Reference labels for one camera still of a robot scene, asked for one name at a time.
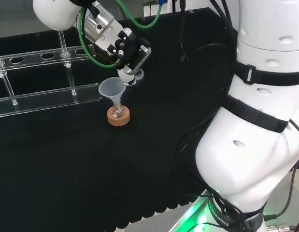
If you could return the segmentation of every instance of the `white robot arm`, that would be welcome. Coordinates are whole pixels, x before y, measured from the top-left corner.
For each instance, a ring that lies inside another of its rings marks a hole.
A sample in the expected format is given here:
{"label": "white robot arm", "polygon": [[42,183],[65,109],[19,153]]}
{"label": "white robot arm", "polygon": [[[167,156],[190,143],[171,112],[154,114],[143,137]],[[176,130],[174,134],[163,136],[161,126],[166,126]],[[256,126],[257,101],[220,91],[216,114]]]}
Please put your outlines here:
{"label": "white robot arm", "polygon": [[49,28],[66,30],[73,25],[77,27],[78,13],[83,4],[98,12],[95,16],[89,10],[85,14],[86,37],[108,58],[117,59],[123,51],[118,74],[125,85],[134,85],[134,74],[151,54],[149,43],[144,39],[140,41],[131,29],[124,29],[101,4],[93,0],[33,0],[33,9],[37,17]]}
{"label": "white robot arm", "polygon": [[[299,0],[239,2],[237,61],[247,65],[247,72],[245,80],[233,76],[228,95],[237,106],[248,105],[275,122],[288,122],[296,114],[294,121],[299,125],[299,81],[295,78],[299,79]],[[256,81],[260,73],[270,75],[269,83]],[[296,84],[273,84],[279,78],[294,78]],[[282,133],[272,131],[249,122],[251,115],[236,112],[231,107],[219,109],[196,150],[196,163],[211,188],[249,214],[264,206],[299,160],[299,132],[290,123]],[[223,212],[216,200],[213,204]],[[262,219],[261,214],[253,217]],[[210,210],[206,216],[218,223]],[[256,229],[267,231],[264,222]]]}

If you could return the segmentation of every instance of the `metal connector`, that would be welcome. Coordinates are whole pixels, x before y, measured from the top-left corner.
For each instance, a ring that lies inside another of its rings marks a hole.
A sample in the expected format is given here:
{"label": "metal connector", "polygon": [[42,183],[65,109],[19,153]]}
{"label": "metal connector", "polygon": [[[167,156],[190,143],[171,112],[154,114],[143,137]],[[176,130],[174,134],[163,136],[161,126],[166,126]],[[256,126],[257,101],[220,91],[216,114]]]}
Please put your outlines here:
{"label": "metal connector", "polygon": [[268,226],[268,232],[290,232],[290,227],[287,224],[281,224],[278,226]]}

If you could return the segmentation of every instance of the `black cloth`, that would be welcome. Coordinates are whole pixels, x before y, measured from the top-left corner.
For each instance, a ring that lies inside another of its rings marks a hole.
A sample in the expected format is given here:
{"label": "black cloth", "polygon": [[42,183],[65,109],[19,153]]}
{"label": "black cloth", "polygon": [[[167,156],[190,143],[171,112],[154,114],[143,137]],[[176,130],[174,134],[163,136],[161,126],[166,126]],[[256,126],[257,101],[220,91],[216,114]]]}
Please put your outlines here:
{"label": "black cloth", "polygon": [[[154,27],[140,31],[153,52],[142,67],[145,78],[122,97],[131,113],[126,126],[107,122],[112,103],[105,98],[0,118],[1,232],[112,232],[195,199],[174,184],[175,145],[217,106],[232,74],[227,51],[193,53],[208,43],[228,45],[220,18],[210,9],[187,14],[185,65],[180,20],[181,14],[161,15]],[[79,45],[75,29],[65,31],[65,39],[67,46]],[[59,47],[55,31],[0,39],[1,55],[54,47]],[[73,62],[72,71],[76,85],[117,76],[89,60]],[[68,86],[62,64],[8,76],[16,95]],[[0,97],[5,96],[0,79]],[[189,155],[194,157],[193,149]]]}

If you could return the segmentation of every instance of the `white robot body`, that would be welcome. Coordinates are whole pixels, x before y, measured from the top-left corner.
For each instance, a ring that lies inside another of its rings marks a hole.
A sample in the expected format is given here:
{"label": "white robot body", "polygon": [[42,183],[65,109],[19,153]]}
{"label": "white robot body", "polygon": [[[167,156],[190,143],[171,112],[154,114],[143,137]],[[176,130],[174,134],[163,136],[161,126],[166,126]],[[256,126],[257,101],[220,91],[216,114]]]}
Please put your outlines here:
{"label": "white robot body", "polygon": [[[237,61],[261,71],[299,72],[299,0],[240,0],[240,15]],[[248,85],[234,75],[228,94],[285,121],[299,109],[299,85]],[[294,121],[299,124],[299,111]],[[224,108],[196,150],[206,183],[244,213],[260,209],[298,160],[299,132],[292,125],[279,134]],[[206,216],[215,223],[210,213]],[[266,231],[265,223],[260,231]]]}
{"label": "white robot body", "polygon": [[36,16],[53,30],[67,30],[72,27],[81,8],[69,0],[33,0]]}
{"label": "white robot body", "polygon": [[299,0],[240,0],[239,39],[271,51],[299,51]]}

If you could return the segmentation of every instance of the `white plastic funnel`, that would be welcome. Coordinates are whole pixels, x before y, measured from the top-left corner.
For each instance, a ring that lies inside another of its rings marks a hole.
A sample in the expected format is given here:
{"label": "white plastic funnel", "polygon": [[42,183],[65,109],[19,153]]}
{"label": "white plastic funnel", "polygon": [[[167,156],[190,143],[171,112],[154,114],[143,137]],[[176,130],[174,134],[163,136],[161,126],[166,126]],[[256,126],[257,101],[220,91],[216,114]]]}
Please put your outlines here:
{"label": "white plastic funnel", "polygon": [[99,93],[116,102],[120,100],[122,93],[126,90],[126,86],[119,77],[111,77],[104,81],[99,86]]}
{"label": "white plastic funnel", "polygon": [[125,89],[126,86],[119,77],[108,78],[102,81],[99,86],[99,93],[114,102],[114,109],[112,112],[114,116],[116,115],[116,117],[121,116],[124,110],[121,107],[120,98]]}

